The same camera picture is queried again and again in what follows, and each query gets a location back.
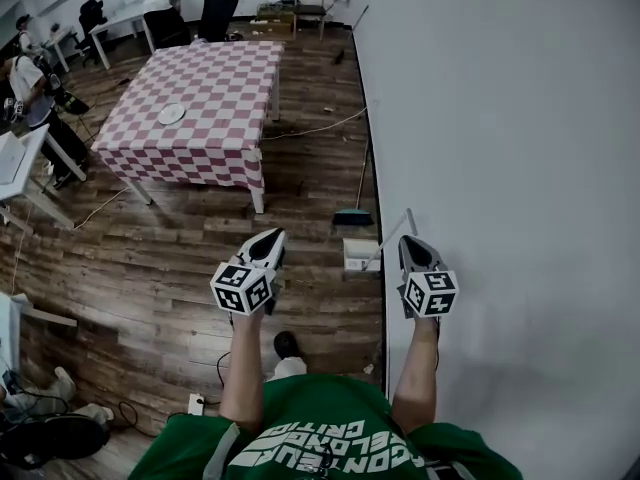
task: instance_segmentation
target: backpack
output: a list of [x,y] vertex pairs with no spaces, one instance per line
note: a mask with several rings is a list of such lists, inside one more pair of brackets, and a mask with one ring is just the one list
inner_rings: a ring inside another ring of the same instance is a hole
[[[26,57],[26,55],[18,55],[18,57],[16,58],[14,63],[14,67],[16,70],[18,69],[18,63],[20,62],[20,59],[22,59],[23,57]],[[44,86],[44,93],[46,96],[52,96],[53,98],[56,98],[64,93],[60,78],[53,72],[53,69],[51,69],[51,66],[49,66],[47,61],[44,60],[44,57],[42,55],[38,55],[37,57],[32,59],[32,62],[35,67],[42,71],[42,74],[47,80],[47,84]]]
[[[19,55],[15,60],[15,69],[18,69],[18,62],[22,57],[26,57],[26,55]],[[81,116],[89,112],[90,108],[86,103],[64,90],[60,78],[53,72],[51,66],[49,66],[41,55],[33,59],[32,62],[35,67],[42,71],[42,74],[47,80],[47,85],[44,86],[45,95],[53,97],[54,101],[69,114]]]

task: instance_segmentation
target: white plate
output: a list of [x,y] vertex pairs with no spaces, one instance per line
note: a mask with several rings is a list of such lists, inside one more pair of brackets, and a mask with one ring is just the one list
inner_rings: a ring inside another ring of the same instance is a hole
[[179,103],[173,103],[172,105],[167,105],[162,109],[160,115],[158,116],[158,121],[160,124],[173,124],[184,117],[186,110]]

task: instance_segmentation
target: black trousers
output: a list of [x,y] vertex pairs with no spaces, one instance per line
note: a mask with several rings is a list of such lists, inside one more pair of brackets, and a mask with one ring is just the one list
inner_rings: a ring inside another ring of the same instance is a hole
[[[45,124],[49,125],[49,133],[53,139],[60,145],[64,152],[71,157],[77,164],[87,158],[87,147],[80,140],[71,127],[60,120],[56,111],[51,109],[51,114],[45,121],[31,130],[36,130]],[[69,167],[62,159],[56,155],[55,151],[46,142],[42,144],[42,154],[53,164],[53,173],[57,178],[66,176],[69,173]]]

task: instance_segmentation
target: broom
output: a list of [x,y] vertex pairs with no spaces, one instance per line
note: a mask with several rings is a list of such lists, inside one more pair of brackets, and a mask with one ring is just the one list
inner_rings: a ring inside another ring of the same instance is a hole
[[[364,8],[364,11],[362,11],[362,14],[360,15],[360,17],[358,18],[358,21],[356,21],[356,24],[353,26],[353,28],[351,29],[351,34],[349,34],[349,38],[347,39],[347,41],[345,42],[345,44],[349,44],[349,41],[351,41],[351,38],[353,37],[353,34],[356,31],[356,28],[358,28],[358,25],[360,25],[360,20],[362,20],[362,18],[364,17],[365,13],[369,10],[369,6],[367,5]],[[338,56],[333,59],[333,63],[334,64],[340,64],[343,60],[344,60],[344,53],[345,53],[345,48],[342,49],[342,51],[338,54]]]
[[364,150],[364,161],[362,162],[362,174],[360,175],[360,187],[358,188],[358,199],[356,201],[356,207],[336,212],[333,216],[334,226],[371,226],[373,224],[371,214],[365,210],[360,209],[360,197],[362,196],[364,174],[367,170],[368,161],[369,141],[367,140],[367,147]]

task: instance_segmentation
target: white box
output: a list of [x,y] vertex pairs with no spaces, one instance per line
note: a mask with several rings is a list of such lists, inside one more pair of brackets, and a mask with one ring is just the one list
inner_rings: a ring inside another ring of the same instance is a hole
[[[362,268],[380,246],[375,240],[343,238],[342,242],[344,244],[344,269],[356,272],[362,272]],[[367,267],[367,272],[380,272],[380,259],[381,254],[376,254],[374,260]]]
[[0,185],[13,183],[26,148],[11,132],[0,136]]

